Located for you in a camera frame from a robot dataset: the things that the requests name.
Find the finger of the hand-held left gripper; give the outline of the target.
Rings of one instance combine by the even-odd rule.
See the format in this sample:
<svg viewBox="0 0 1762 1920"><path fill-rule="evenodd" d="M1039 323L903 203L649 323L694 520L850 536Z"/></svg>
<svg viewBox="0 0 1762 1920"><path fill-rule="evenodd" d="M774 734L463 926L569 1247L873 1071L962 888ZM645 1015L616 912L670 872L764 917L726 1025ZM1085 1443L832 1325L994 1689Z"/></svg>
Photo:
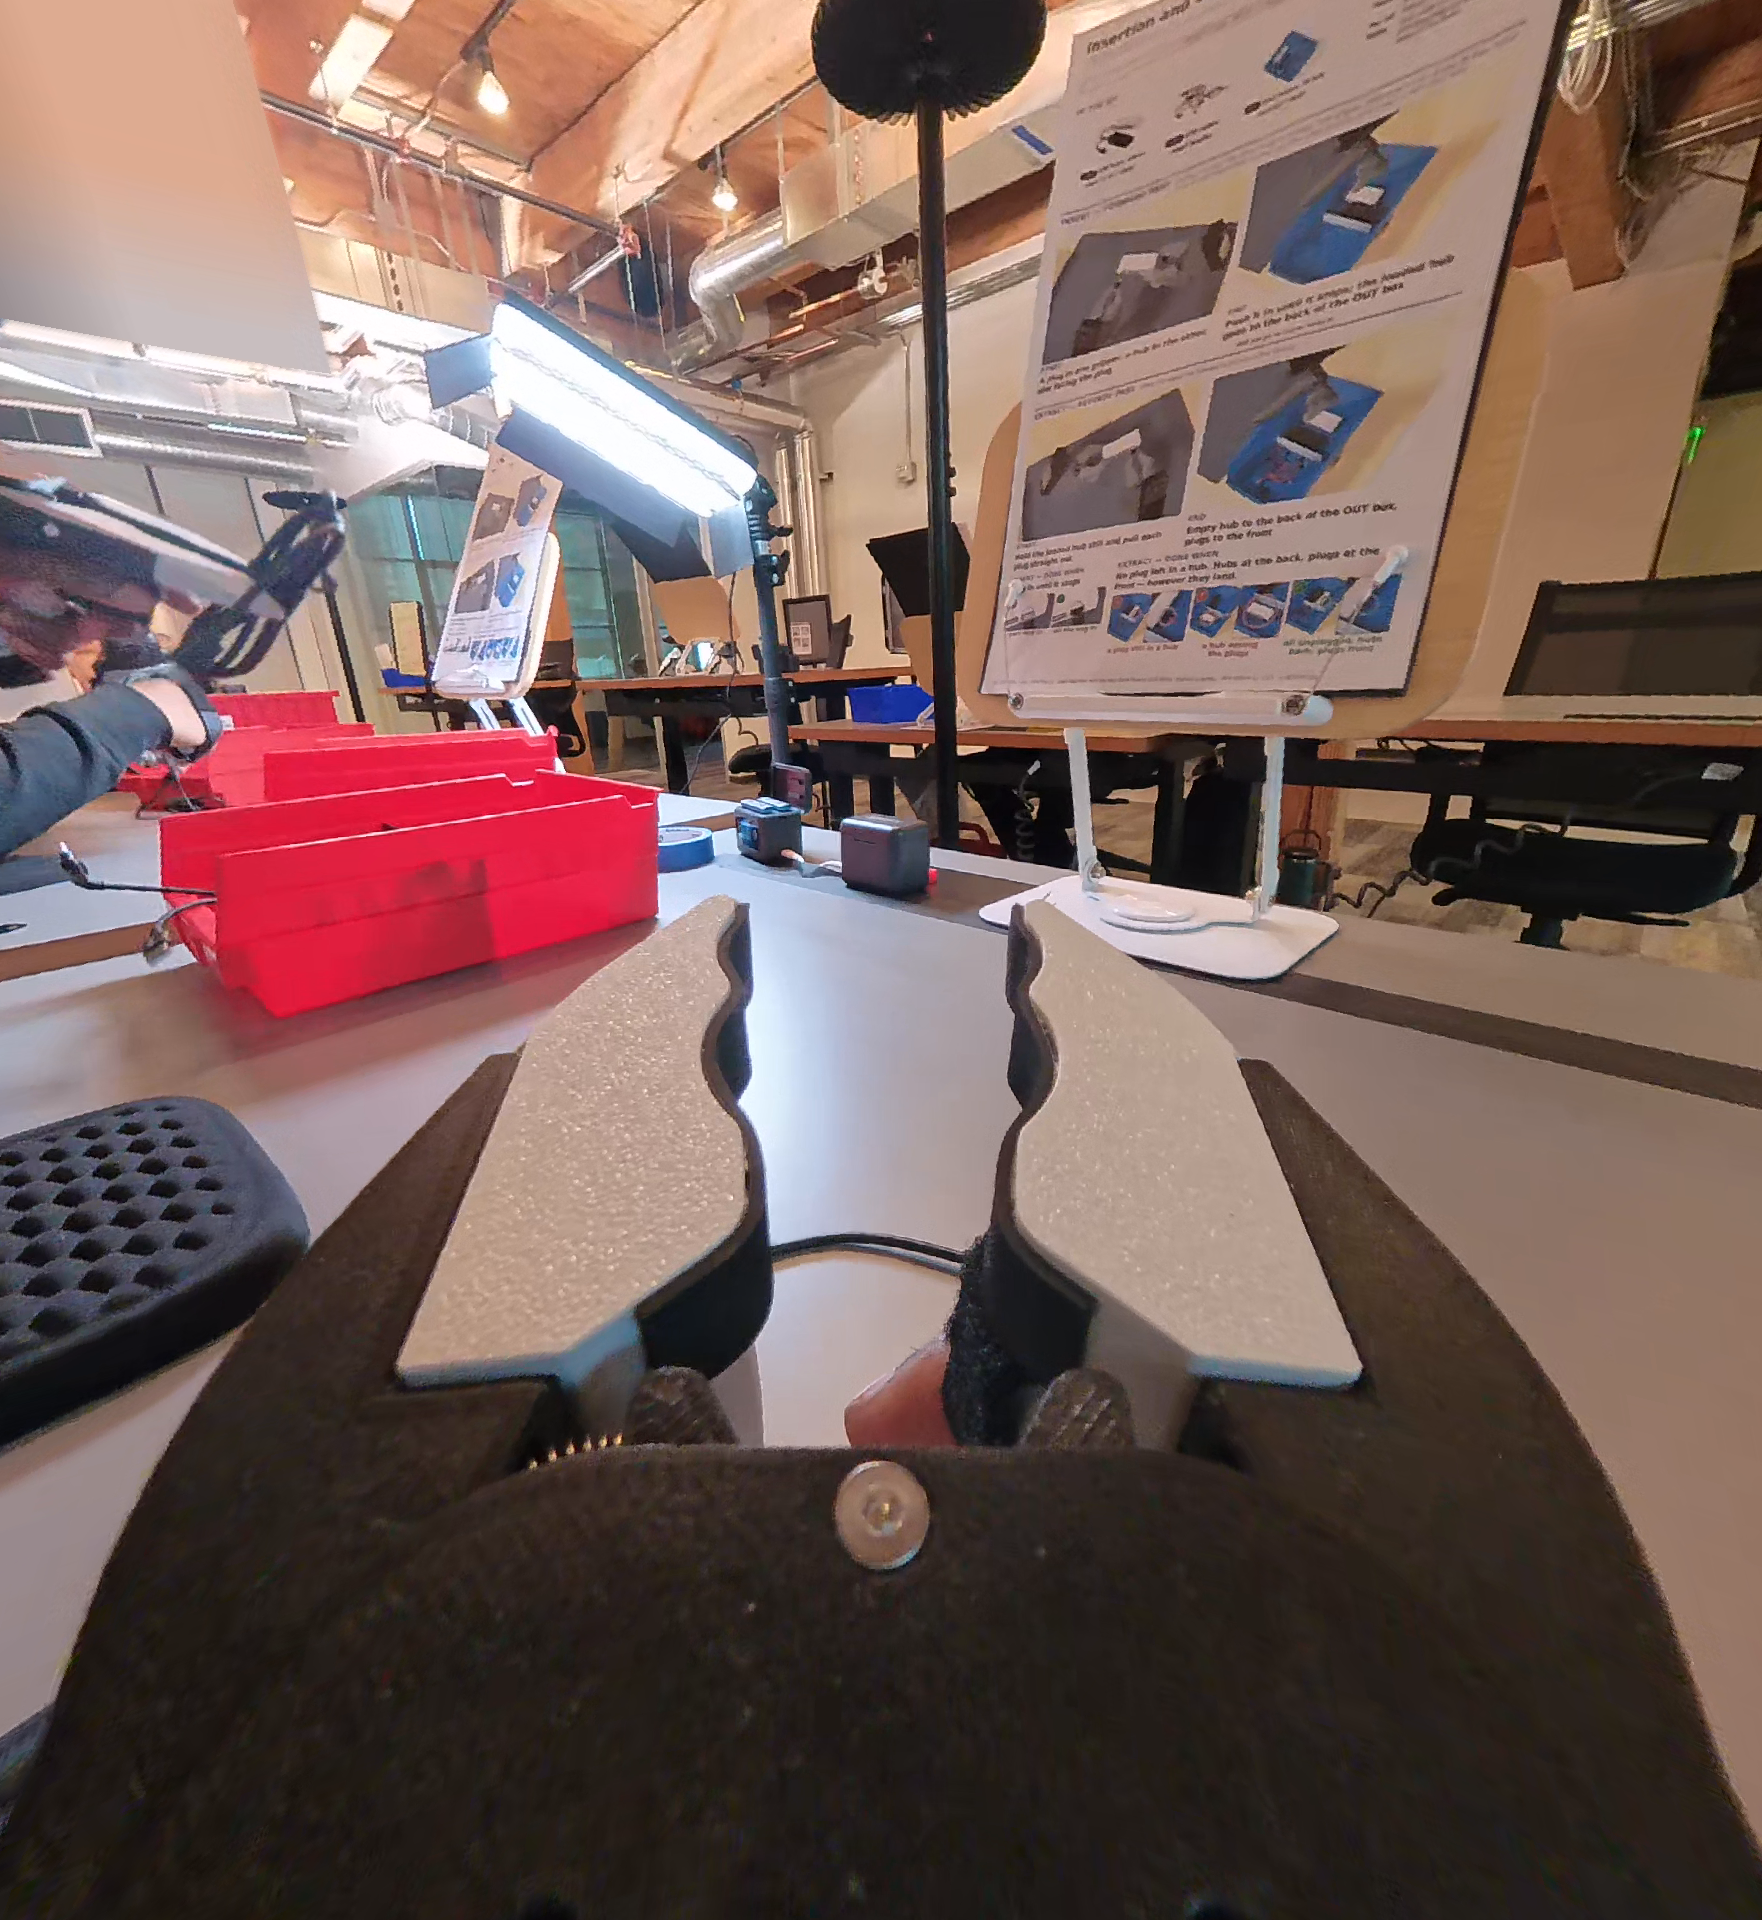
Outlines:
<svg viewBox="0 0 1762 1920"><path fill-rule="evenodd" d="M0 490L0 536L193 608L247 605L259 591L227 547L87 490Z"/></svg>

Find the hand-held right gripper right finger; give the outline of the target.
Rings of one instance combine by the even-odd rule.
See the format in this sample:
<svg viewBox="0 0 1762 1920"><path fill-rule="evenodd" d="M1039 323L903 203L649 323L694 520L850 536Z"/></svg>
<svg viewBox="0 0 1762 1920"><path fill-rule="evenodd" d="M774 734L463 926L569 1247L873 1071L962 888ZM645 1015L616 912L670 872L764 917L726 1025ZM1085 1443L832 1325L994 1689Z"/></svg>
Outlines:
<svg viewBox="0 0 1762 1920"><path fill-rule="evenodd" d="M994 1180L994 1338L1098 1367L1175 1450L1206 1380L1345 1391L1364 1361L1245 1059L1063 910L1011 910L1017 1122Z"/></svg>

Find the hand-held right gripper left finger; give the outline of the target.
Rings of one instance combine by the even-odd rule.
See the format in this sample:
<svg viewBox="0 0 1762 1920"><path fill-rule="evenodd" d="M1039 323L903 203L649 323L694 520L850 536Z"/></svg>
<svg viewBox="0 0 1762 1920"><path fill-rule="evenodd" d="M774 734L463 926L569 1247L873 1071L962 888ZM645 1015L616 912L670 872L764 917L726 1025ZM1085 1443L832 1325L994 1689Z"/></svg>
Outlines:
<svg viewBox="0 0 1762 1920"><path fill-rule="evenodd" d="M774 1308L749 910L703 898L525 1040L400 1343L404 1388L534 1380L623 1426L654 1367L726 1380Z"/></svg>

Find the grey usb hub with cable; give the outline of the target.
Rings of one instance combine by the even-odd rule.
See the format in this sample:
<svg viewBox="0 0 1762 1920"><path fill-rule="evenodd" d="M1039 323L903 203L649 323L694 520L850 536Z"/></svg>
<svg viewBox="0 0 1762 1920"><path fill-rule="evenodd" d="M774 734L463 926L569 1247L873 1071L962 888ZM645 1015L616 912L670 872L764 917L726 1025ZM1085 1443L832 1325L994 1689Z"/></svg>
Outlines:
<svg viewBox="0 0 1762 1920"><path fill-rule="evenodd" d="M899 1264L916 1264L916 1268L953 1272L953 1277L963 1268L963 1251L916 1241L916 1236L882 1236L882 1230L829 1230L829 1236L793 1236L793 1241L772 1247L774 1268L797 1264L797 1258L829 1258L829 1254L899 1258Z"/></svg>

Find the red divided plastic bin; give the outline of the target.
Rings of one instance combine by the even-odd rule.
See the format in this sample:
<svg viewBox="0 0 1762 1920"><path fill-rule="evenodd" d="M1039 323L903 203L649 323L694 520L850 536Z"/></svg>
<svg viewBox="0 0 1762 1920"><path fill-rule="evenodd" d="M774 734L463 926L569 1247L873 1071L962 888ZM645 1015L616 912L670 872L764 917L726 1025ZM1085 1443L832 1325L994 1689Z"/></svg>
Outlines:
<svg viewBox="0 0 1762 1920"><path fill-rule="evenodd" d="M157 876L193 894L180 945L273 1015L299 1015L649 924L662 799L534 776L180 813Z"/></svg>

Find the person's left hand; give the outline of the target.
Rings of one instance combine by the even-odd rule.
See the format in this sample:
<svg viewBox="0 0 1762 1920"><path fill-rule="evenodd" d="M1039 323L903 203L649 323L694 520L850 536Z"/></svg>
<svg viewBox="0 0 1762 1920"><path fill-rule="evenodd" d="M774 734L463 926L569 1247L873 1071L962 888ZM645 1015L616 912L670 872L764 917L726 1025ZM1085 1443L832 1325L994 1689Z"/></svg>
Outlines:
<svg viewBox="0 0 1762 1920"><path fill-rule="evenodd" d="M0 536L0 683L38 683L79 649L148 637L157 591Z"/></svg>

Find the person's right hand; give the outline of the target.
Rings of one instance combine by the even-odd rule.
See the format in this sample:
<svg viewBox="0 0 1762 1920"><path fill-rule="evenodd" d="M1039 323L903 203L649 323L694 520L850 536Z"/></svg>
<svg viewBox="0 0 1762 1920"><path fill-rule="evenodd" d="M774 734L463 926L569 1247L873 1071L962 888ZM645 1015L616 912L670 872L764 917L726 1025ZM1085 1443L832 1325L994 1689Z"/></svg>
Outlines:
<svg viewBox="0 0 1762 1920"><path fill-rule="evenodd" d="M944 1336L916 1343L894 1372L873 1380L846 1405L846 1443L865 1455L950 1450L953 1429L939 1398L944 1367L950 1367Z"/></svg>

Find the led light panel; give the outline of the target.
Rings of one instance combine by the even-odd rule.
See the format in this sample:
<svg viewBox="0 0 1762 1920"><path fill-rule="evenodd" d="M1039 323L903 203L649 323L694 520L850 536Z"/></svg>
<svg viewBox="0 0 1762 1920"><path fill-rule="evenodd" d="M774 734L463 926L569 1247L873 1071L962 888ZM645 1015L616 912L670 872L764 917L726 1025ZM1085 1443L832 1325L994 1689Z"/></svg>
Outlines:
<svg viewBox="0 0 1762 1920"><path fill-rule="evenodd" d="M499 446L610 512L654 578L749 569L757 463L547 308L507 296L423 371L438 408L491 396Z"/></svg>

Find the wooden top desk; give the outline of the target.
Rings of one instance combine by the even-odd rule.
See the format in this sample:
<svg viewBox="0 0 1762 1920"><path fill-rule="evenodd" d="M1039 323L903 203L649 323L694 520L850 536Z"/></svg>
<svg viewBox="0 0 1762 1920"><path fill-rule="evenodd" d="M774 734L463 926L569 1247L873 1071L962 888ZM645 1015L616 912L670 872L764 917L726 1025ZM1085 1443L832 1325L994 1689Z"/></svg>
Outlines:
<svg viewBox="0 0 1762 1920"><path fill-rule="evenodd" d="M908 683L903 668L894 665L850 665L850 668L797 668L782 678L789 689L789 728L797 734L805 722L846 722L850 718L850 689L890 689ZM726 728L761 728L764 722L764 678L761 676L635 676L635 678L594 678L585 683L585 699L594 712L604 712L604 754L601 763L610 776L635 768L642 760L629 760L629 734L649 728L654 734L654 760L664 776L670 793L694 793L703 754L726 763Z"/></svg>

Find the black honeycomb cushion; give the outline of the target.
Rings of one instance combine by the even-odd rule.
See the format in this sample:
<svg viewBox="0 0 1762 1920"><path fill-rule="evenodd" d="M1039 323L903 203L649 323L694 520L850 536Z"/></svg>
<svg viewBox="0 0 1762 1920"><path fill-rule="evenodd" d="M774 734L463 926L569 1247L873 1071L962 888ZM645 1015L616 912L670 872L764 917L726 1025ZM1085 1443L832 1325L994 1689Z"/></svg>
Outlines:
<svg viewBox="0 0 1762 1920"><path fill-rule="evenodd" d="M303 1251L290 1180L220 1101L0 1136L0 1450L239 1333Z"/></svg>

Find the grey light stand tripod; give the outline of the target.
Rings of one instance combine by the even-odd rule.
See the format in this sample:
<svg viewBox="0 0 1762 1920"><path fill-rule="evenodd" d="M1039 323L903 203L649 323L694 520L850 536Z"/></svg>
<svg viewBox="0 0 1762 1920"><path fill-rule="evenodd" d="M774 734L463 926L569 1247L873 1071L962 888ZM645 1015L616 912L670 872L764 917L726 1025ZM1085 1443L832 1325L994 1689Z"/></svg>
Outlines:
<svg viewBox="0 0 1762 1920"><path fill-rule="evenodd" d="M789 536L793 528L774 525L778 496L764 477L749 478L744 496L744 533L749 533L749 578L757 578L757 614L761 614L761 683L764 683L764 722L772 722L772 760L793 763L789 738L789 665L782 665L782 630L778 630L778 585L789 578Z"/></svg>

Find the black office chair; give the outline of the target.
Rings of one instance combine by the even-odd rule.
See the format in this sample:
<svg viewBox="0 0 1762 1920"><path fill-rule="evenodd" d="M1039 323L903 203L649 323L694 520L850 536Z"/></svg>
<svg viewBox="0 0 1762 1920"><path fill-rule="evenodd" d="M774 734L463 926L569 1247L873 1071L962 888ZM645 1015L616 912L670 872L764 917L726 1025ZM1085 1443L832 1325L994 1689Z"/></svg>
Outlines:
<svg viewBox="0 0 1762 1920"><path fill-rule="evenodd" d="M1762 569L1545 578L1504 693L1762 699ZM1685 924L1762 877L1762 746L1498 738L1466 813L1439 787L1406 867L1439 910L1521 910L1524 945Z"/></svg>

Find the black square panel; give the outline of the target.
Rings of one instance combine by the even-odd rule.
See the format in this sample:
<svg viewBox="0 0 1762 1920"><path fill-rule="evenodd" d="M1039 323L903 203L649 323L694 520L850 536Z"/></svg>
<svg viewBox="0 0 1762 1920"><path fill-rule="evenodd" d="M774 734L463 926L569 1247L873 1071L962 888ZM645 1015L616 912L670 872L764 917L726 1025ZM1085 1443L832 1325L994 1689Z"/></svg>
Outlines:
<svg viewBox="0 0 1762 1920"><path fill-rule="evenodd" d="M890 533L869 542L869 559L881 567L882 585L903 617L930 617L930 528ZM950 528L950 608L963 608L968 591L968 547L963 533Z"/></svg>

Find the grey top table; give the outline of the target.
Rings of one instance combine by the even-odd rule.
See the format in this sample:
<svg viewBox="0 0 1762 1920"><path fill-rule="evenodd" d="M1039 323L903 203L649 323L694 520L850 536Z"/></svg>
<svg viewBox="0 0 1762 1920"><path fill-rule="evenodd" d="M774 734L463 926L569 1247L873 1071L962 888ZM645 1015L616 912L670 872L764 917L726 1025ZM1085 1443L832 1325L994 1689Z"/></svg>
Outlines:
<svg viewBox="0 0 1762 1920"><path fill-rule="evenodd" d="M1490 699L1340 753L1298 743L1293 787L1521 803L1545 818L1762 818L1762 693Z"/></svg>

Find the black pole with round disc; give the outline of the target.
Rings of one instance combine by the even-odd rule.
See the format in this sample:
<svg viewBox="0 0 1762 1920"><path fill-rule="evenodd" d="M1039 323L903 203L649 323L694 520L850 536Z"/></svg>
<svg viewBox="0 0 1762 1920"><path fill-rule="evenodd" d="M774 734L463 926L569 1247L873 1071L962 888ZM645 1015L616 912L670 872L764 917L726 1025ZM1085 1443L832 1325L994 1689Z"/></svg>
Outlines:
<svg viewBox="0 0 1762 1920"><path fill-rule="evenodd" d="M950 203L944 122L1006 99L1045 46L1045 0L821 0L821 90L873 122L916 129L922 408L927 408L927 592L935 848L962 849L962 661L953 661L953 464L950 464Z"/></svg>

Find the silver air duct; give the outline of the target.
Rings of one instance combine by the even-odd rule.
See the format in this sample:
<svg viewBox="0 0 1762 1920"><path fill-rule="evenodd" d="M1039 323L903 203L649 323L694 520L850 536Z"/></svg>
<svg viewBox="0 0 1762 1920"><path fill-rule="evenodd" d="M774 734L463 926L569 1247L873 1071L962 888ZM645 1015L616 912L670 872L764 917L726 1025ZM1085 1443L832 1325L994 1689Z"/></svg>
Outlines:
<svg viewBox="0 0 1762 1920"><path fill-rule="evenodd" d="M869 250L882 250L903 234L912 234L912 213L903 213L903 203L881 203L881 217L873 207L856 207L797 238L789 234L789 213L772 207L742 234L717 238L690 260L690 301L697 308L697 330L681 332L674 361L709 364L736 355L749 330L742 308L744 288L778 276L839 272L850 260L865 260Z"/></svg>

